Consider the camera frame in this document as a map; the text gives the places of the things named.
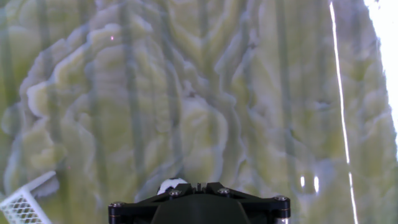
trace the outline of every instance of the white mesh basket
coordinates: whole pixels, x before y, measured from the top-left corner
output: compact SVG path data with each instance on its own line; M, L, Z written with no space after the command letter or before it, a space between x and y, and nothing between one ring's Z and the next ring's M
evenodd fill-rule
M55 175L50 171L25 184L0 203L0 210L11 224L51 224L49 218L30 193Z

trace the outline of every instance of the screw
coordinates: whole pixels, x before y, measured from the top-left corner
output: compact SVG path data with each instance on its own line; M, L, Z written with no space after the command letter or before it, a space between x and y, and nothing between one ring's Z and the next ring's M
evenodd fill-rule
M283 196L283 195L278 195L274 197L275 200L280 200L280 201L284 201L287 200L287 197Z
M229 189L222 188L222 189L218 189L217 192L220 193L220 194L228 194L229 193Z
M170 192L169 192L169 195L170 196L179 196L181 194L181 190L171 190Z
M124 202L113 202L109 206L110 207L122 207L124 204L126 204L126 203L124 203Z

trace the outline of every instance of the white object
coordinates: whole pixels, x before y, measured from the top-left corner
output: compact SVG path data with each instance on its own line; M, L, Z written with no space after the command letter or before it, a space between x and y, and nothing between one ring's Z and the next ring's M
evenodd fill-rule
M171 178L162 182L159 189L157 190L157 195L160 195L168 189L174 189L178 184L187 184L187 182L181 178Z
M0 210L11 224L51 224L49 218L30 193L55 176L50 171L16 190L0 203Z

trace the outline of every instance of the black robot mount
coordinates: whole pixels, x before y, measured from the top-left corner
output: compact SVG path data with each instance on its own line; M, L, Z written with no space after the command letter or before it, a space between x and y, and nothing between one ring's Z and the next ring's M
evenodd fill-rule
M138 203L108 206L109 224L288 224L290 199L259 198L224 187L178 184Z

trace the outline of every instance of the bolt head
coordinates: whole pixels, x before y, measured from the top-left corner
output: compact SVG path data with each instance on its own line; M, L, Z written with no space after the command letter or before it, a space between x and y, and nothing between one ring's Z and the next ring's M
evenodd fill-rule
M283 196L283 195L277 195L274 197L275 200L280 200L280 201L284 201L287 200L287 197Z
M170 196L173 196L173 197L175 197L175 196L179 196L181 194L181 190L171 190L170 192L169 192L169 195Z
M109 206L110 207L122 207L124 204L126 204L126 203L125 202L113 202Z
M230 190L226 189L226 188L222 188L222 189L218 189L217 192L220 193L220 194L229 194Z

